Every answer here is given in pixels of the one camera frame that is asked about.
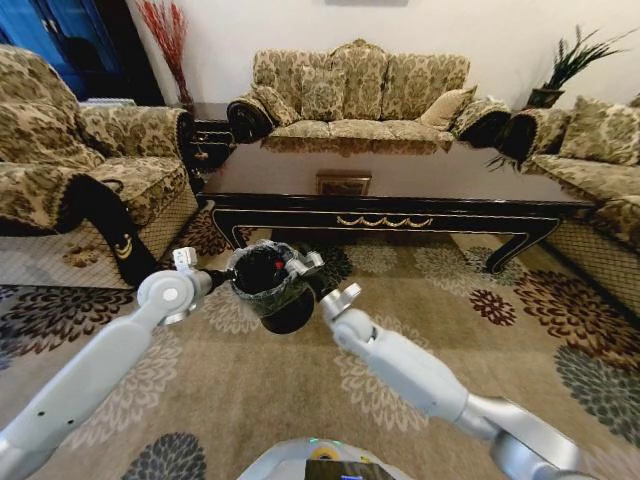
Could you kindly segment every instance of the patterned carpet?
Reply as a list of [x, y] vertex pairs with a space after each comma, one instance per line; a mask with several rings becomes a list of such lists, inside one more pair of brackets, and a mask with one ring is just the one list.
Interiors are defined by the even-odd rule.
[[[575, 439], [592, 474], [638, 478], [640, 332], [542, 248], [491, 276], [481, 265], [500, 240], [488, 235], [274, 236], [315, 245], [343, 287], [361, 285], [359, 308], [436, 354], [472, 392], [511, 398]], [[230, 255], [206, 213], [183, 245], [210, 267]], [[0, 426], [134, 298], [1, 287]], [[340, 351], [318, 311], [275, 336], [228, 287], [158, 328], [143, 360], [33, 478], [234, 479], [274, 443], [303, 436], [368, 449], [416, 479], [502, 478], [486, 445], [423, 417]]]

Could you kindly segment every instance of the red dried branches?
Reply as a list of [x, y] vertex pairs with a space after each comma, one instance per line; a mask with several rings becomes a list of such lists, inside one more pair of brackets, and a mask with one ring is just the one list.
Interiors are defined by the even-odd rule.
[[182, 9], [171, 1], [168, 4], [161, 0], [154, 3], [151, 0], [138, 0], [138, 11], [153, 34], [169, 70], [178, 85], [180, 103], [193, 105], [193, 98], [187, 89], [187, 82], [182, 71], [182, 54], [187, 37], [187, 21]]

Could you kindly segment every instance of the sofa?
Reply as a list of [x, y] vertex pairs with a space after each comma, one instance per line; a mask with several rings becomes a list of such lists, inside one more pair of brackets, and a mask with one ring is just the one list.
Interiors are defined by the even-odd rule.
[[0, 46], [0, 284], [130, 288], [197, 210], [180, 109], [81, 107], [32, 52]]
[[[613, 110], [616, 123], [615, 116], [606, 116]], [[578, 135], [580, 124], [585, 128]], [[639, 139], [640, 109], [578, 97], [571, 111], [530, 109], [514, 115], [500, 147], [522, 161], [524, 171], [546, 175], [594, 203], [591, 211], [567, 219], [547, 242], [635, 315], [640, 315], [640, 166], [634, 161]]]
[[[341, 119], [305, 115], [302, 76], [309, 66], [344, 72]], [[443, 148], [459, 139], [477, 147], [492, 146], [511, 115], [504, 103], [490, 98], [471, 101], [448, 131], [416, 121], [443, 93], [462, 88], [469, 66], [461, 55], [387, 53], [362, 39], [329, 53], [260, 50], [253, 61], [252, 88], [229, 104], [227, 116], [236, 141], [244, 143], [268, 135], [411, 141]], [[279, 124], [257, 94], [263, 86], [275, 89], [299, 119]]]

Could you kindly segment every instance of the white wall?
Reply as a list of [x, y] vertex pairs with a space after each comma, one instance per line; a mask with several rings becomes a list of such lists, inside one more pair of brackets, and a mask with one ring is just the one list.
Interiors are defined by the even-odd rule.
[[[135, 0], [128, 0], [133, 6]], [[471, 59], [468, 83], [513, 107], [549, 75], [560, 37], [601, 28], [597, 38], [640, 26], [638, 0], [177, 0], [189, 33], [185, 75], [196, 101], [225, 102], [251, 83], [259, 48], [330, 50], [362, 37], [390, 52], [451, 52]], [[167, 102], [175, 87], [162, 56], [131, 9]], [[630, 52], [600, 60], [565, 85], [558, 106], [578, 94], [627, 103], [640, 91], [640, 31]]]

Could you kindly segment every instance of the sofa cushion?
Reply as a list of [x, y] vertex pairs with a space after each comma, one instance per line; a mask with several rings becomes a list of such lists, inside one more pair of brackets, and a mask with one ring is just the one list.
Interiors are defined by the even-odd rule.
[[456, 117], [471, 103], [477, 88], [476, 85], [444, 92], [416, 121], [436, 130], [449, 130]]
[[253, 81], [275, 88], [296, 112], [302, 108], [303, 66], [322, 68], [327, 55], [297, 50], [258, 50], [253, 59]]
[[640, 110], [578, 96], [561, 157], [634, 165], [640, 156]]
[[389, 55], [382, 96], [383, 120], [413, 120], [440, 95], [462, 88], [469, 60], [461, 55]]
[[171, 157], [114, 157], [89, 175], [118, 194], [139, 227], [153, 222], [187, 188], [182, 162]]
[[308, 120], [342, 120], [344, 72], [302, 67], [302, 117]]
[[609, 200], [593, 217], [619, 240], [640, 251], [640, 195], [625, 195]]
[[86, 171], [104, 162], [79, 141], [67, 115], [40, 103], [0, 103], [0, 160]]
[[56, 107], [65, 123], [75, 124], [78, 101], [60, 75], [29, 50], [0, 45], [0, 102], [43, 103]]
[[278, 125], [286, 127], [301, 119], [298, 112], [282, 98], [282, 95], [275, 88], [254, 85], [253, 91]]
[[569, 188], [575, 195], [596, 203], [640, 192], [640, 168], [576, 160], [555, 155], [532, 155], [524, 165]]
[[422, 140], [425, 142], [451, 142], [454, 140], [451, 133], [441, 132], [414, 120], [387, 120], [382, 124], [389, 129], [396, 140]]
[[336, 138], [365, 138], [368, 140], [395, 140], [383, 122], [374, 120], [338, 120], [329, 123], [329, 131]]
[[107, 157], [181, 157], [185, 114], [170, 107], [89, 106], [80, 109], [78, 123], [85, 142]]
[[300, 120], [288, 127], [278, 127], [270, 137], [329, 138], [329, 124], [318, 120]]
[[344, 118], [379, 120], [387, 54], [362, 39], [336, 48], [329, 55], [331, 68], [346, 75]]

